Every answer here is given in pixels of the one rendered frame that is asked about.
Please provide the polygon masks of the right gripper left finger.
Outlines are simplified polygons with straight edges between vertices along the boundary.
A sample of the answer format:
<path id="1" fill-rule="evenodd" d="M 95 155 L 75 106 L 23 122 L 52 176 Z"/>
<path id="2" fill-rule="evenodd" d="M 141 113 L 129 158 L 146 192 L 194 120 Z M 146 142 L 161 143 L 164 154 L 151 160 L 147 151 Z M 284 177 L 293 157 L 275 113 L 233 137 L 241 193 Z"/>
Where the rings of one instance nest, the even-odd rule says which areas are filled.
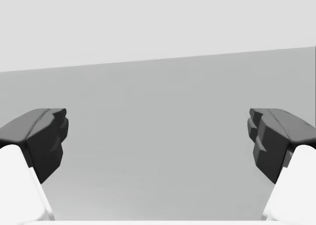
<path id="1" fill-rule="evenodd" d="M 42 183 L 61 164 L 66 114 L 34 109 L 0 127 L 0 222 L 55 219 Z"/>

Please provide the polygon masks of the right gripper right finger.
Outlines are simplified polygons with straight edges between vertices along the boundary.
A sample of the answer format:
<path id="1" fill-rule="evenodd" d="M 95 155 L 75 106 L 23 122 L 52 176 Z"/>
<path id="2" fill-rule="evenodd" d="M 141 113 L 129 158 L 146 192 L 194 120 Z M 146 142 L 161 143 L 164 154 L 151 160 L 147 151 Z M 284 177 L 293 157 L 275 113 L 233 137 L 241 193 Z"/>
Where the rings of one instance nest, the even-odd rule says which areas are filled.
<path id="1" fill-rule="evenodd" d="M 316 222 L 316 127 L 281 109 L 251 108 L 257 168 L 274 183 L 266 221 Z"/>

